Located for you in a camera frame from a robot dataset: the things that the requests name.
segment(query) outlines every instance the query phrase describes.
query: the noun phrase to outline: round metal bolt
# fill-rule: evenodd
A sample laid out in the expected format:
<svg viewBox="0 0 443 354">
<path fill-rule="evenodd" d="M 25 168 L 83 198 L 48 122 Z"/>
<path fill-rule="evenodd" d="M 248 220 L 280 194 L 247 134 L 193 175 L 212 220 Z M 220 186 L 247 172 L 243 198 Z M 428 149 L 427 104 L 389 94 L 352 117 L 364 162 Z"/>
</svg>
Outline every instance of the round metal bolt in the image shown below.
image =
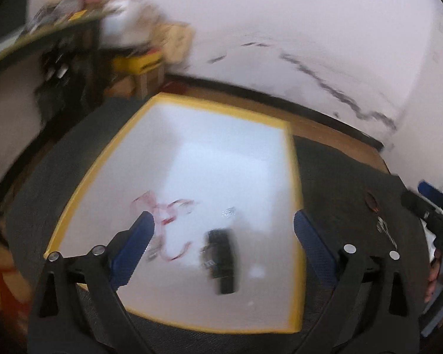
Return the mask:
<svg viewBox="0 0 443 354">
<path fill-rule="evenodd" d="M 396 252 L 395 250 L 391 250 L 391 252 L 389 253 L 389 256 L 394 260 L 397 261 L 400 258 L 400 254 L 398 254 L 398 252 Z"/>
<path fill-rule="evenodd" d="M 56 261 L 59 258 L 58 252 L 52 252 L 50 255 L 48 255 L 48 260 L 51 262 Z"/>
<path fill-rule="evenodd" d="M 92 248 L 93 255 L 102 255 L 105 252 L 105 246 L 97 245 Z"/>
<path fill-rule="evenodd" d="M 355 254 L 356 253 L 356 246 L 350 245 L 349 243 L 343 246 L 343 249 L 348 254 Z"/>
</svg>

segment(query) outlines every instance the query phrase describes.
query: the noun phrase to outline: white board with yellow border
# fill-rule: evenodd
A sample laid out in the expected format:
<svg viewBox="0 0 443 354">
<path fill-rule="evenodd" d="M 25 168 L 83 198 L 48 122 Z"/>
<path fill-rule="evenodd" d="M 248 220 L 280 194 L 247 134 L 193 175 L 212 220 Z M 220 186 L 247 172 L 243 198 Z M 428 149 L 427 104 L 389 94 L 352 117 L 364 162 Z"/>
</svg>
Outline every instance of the white board with yellow border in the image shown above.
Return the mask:
<svg viewBox="0 0 443 354">
<path fill-rule="evenodd" d="M 148 248 L 129 284 L 119 288 L 127 310 L 206 332 L 299 331 L 305 256 L 292 227 L 302 207 L 294 157 L 285 121 L 158 94 L 89 169 L 46 254 L 86 254 L 152 209 L 157 222 L 171 219 L 164 251 L 151 259 Z M 170 218 L 168 204 L 179 208 L 176 217 Z M 236 240 L 238 289 L 220 295 L 200 251 L 209 230 L 226 227 Z"/>
</svg>

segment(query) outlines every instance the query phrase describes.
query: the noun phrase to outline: human hand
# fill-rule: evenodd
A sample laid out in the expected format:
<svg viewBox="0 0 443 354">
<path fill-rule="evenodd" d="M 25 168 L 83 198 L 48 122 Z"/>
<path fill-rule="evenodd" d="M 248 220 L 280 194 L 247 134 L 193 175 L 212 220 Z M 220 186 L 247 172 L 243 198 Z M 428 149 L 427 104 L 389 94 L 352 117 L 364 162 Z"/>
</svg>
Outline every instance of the human hand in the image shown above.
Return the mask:
<svg viewBox="0 0 443 354">
<path fill-rule="evenodd" d="M 428 278 L 429 284 L 425 292 L 425 302 L 429 302 L 431 300 L 433 292 L 437 287 L 437 279 L 438 279 L 438 274 L 440 273 L 440 266 L 441 266 L 441 257 L 442 253 L 440 252 L 440 250 L 438 249 L 435 250 L 435 260 L 430 268 L 430 275 Z"/>
</svg>

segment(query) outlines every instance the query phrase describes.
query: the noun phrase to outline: floor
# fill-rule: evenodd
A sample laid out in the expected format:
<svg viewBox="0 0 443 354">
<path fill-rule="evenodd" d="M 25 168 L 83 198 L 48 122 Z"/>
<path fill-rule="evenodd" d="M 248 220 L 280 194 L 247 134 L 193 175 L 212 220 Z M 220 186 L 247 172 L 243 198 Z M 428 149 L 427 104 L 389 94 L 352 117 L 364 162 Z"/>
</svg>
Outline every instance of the floor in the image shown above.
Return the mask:
<svg viewBox="0 0 443 354">
<path fill-rule="evenodd" d="M 382 172 L 388 172 L 379 152 L 373 147 L 325 125 L 277 108 L 206 88 L 185 86 L 184 91 L 186 96 L 237 106 L 289 121 L 294 135 L 332 146 L 357 161 L 368 164 Z M 14 194 L 24 182 L 26 176 L 32 171 L 33 166 L 51 147 L 52 145 L 46 145 L 34 159 L 31 166 L 27 166 L 13 185 L 12 190 L 10 190 L 6 203 L 12 201 Z M 15 270 L 10 251 L 0 246 L 0 313 L 19 337 L 25 337 L 26 335 L 26 315 L 31 306 L 31 299 L 32 289 L 21 274 Z"/>
</svg>

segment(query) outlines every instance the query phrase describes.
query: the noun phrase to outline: black tablecloth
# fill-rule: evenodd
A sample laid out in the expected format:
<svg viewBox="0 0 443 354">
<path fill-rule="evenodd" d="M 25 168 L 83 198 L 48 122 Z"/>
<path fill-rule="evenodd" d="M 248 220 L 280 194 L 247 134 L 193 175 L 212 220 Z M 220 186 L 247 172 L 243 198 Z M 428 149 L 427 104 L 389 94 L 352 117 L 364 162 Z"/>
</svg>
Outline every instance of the black tablecloth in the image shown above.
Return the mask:
<svg viewBox="0 0 443 354">
<path fill-rule="evenodd" d="M 143 105 L 139 100 L 108 99 L 73 128 L 36 166 L 6 215 L 7 236 L 17 268 L 36 285 L 43 254 L 70 196 L 91 164 L 118 130 Z M 417 311 L 423 308 L 428 250 L 418 219 L 400 205 L 402 181 L 355 161 L 340 151 L 294 137 L 304 205 L 322 231 L 378 255 L 390 242 L 376 231 L 376 217 L 364 203 L 371 190 L 394 236 Z M 98 340 L 107 341 L 88 293 L 79 295 Z M 321 315 L 331 292 L 307 263 L 303 329 L 296 334 L 220 335 L 168 327 L 132 315 L 137 328 L 157 353 L 291 353 Z"/>
</svg>

